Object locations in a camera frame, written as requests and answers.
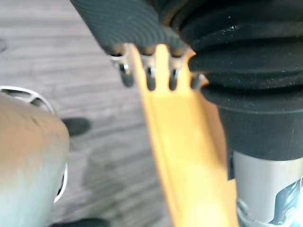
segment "gray wooden floor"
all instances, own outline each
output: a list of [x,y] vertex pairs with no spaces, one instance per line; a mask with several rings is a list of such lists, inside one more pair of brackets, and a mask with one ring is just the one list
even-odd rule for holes
[[90,132],[71,140],[69,181],[51,221],[103,217],[113,227],[171,226],[138,89],[122,86],[69,1],[1,0],[0,38],[7,43],[2,85],[33,89],[61,117],[92,122]]

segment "metal cylinder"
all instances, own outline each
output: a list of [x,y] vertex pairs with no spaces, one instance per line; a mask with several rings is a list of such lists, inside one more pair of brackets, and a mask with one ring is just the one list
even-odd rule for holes
[[271,161],[234,152],[233,165],[239,223],[290,226],[300,199],[303,158]]
[[62,182],[69,150],[55,116],[0,94],[0,226],[42,227]]

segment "gray metal object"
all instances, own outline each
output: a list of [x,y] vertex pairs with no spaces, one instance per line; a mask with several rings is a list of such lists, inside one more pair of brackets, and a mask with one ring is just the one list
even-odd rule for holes
[[52,114],[0,94],[0,226],[42,227],[62,182],[69,150]]
[[143,55],[140,54],[142,66],[146,75],[146,85],[150,91],[156,88],[156,54]]
[[[40,109],[43,109],[53,115],[56,115],[55,109],[52,105],[39,93],[22,88],[22,87],[14,87],[14,86],[0,86],[0,92],[5,93],[9,96],[12,96],[18,100],[21,100],[25,103],[32,104]],[[62,183],[58,190],[57,196],[54,199],[54,202],[57,202],[63,195],[68,179],[68,167],[65,165],[64,175],[62,177]]]
[[128,57],[128,49],[121,56],[109,55],[113,65],[119,70],[121,80],[126,87],[131,87],[134,84],[134,76],[132,72],[131,61]]
[[[289,227],[301,193],[303,158],[270,161],[234,152],[233,164],[239,223],[248,227]],[[278,203],[279,192],[287,196]],[[282,215],[285,221],[274,223],[274,218]]]
[[190,87],[193,90],[198,90],[201,87],[201,85],[203,84],[204,80],[206,80],[204,74],[192,75],[191,81],[190,81]]
[[169,88],[170,90],[175,90],[178,83],[178,76],[182,70],[184,56],[182,57],[173,57],[169,55]]

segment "black rubber grip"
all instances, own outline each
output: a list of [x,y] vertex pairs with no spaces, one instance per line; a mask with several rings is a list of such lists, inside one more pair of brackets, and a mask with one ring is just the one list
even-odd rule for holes
[[196,52],[188,66],[209,81],[202,92],[219,107],[228,150],[303,157],[303,1],[153,2]]
[[167,44],[184,47],[175,32],[158,22],[145,0],[71,0],[101,47],[133,43],[139,47]]

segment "orange metal bracket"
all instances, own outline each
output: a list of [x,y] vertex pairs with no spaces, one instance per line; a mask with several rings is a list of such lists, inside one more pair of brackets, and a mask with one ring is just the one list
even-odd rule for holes
[[157,48],[156,90],[146,88],[140,57],[136,79],[140,87],[149,135],[170,213],[176,227],[236,227],[236,191],[227,181],[210,130],[201,95],[189,87],[187,66],[176,91],[168,89],[168,53]]

